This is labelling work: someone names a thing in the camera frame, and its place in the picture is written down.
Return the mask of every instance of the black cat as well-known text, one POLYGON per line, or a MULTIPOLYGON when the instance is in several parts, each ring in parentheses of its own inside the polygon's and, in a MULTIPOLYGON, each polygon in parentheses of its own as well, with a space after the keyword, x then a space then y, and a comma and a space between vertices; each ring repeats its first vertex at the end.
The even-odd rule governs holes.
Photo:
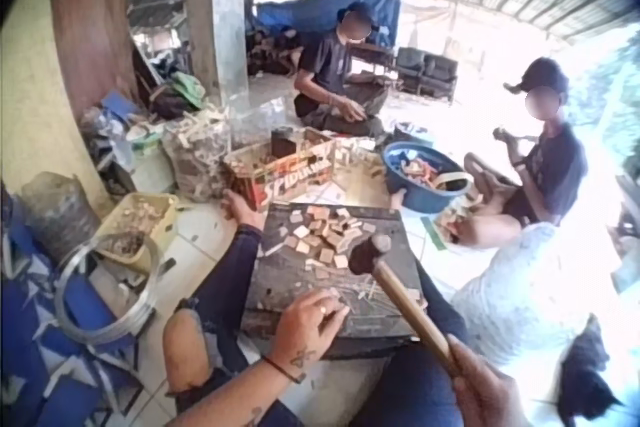
POLYGON ((562 362, 558 415, 565 427, 575 427, 573 417, 593 420, 613 404, 622 405, 598 372, 605 370, 609 355, 604 350, 600 324, 591 314, 584 331, 574 339, 562 362))

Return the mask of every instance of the sofa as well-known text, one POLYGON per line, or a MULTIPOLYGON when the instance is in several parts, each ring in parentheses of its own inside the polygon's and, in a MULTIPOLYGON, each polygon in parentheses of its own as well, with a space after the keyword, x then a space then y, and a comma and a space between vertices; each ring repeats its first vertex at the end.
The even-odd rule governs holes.
POLYGON ((453 102, 458 81, 458 63, 455 60, 413 47, 401 47, 395 68, 403 90, 435 98, 446 97, 449 103, 453 102))

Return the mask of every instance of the work board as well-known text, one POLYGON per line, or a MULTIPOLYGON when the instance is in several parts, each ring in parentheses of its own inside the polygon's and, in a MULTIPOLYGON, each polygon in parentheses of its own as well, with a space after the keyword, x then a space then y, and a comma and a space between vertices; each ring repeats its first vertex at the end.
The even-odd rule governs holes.
MULTIPOLYGON (((406 338, 413 331, 402 318, 400 312, 370 275, 356 276, 348 268, 333 265, 305 270, 308 258, 318 259, 318 248, 309 254, 297 252, 283 245, 284 230, 293 232, 300 225, 308 226, 313 217, 308 211, 316 207, 327 207, 331 216, 339 209, 347 209, 351 217, 375 226, 376 234, 386 234, 391 238, 392 247, 384 259, 402 283, 413 292, 421 293, 416 262, 409 247, 407 234, 397 210, 369 207, 333 206, 319 204, 273 203, 269 208, 264 236, 263 255, 256 260, 247 296, 242 330, 252 337, 268 338, 275 333, 280 314, 296 297, 311 288, 335 288, 342 302, 349 305, 351 312, 338 337, 352 339, 406 338), (292 213, 300 211, 302 222, 291 222, 292 213)), ((349 256, 353 247, 363 242, 372 232, 364 233, 349 245, 343 254, 349 256)))

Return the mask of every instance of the mallet handle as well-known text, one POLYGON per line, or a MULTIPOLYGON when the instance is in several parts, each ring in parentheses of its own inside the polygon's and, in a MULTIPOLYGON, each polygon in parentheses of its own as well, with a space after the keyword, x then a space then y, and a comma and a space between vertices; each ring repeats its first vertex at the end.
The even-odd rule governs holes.
POLYGON ((375 261, 372 275, 405 320, 416 331, 420 341, 435 354, 449 375, 452 378, 460 375, 447 339, 433 321, 427 317, 427 314, 418 307, 416 301, 409 297, 406 287, 384 260, 375 261))

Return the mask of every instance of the tattooed arm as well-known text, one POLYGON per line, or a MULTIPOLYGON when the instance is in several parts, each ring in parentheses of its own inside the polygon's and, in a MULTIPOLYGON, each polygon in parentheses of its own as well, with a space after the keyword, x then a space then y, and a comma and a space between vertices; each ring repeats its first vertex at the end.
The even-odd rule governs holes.
POLYGON ((171 427, 256 426, 291 383, 327 351, 349 308, 335 291, 312 290, 298 297, 278 323, 271 363, 259 361, 173 420, 171 427))

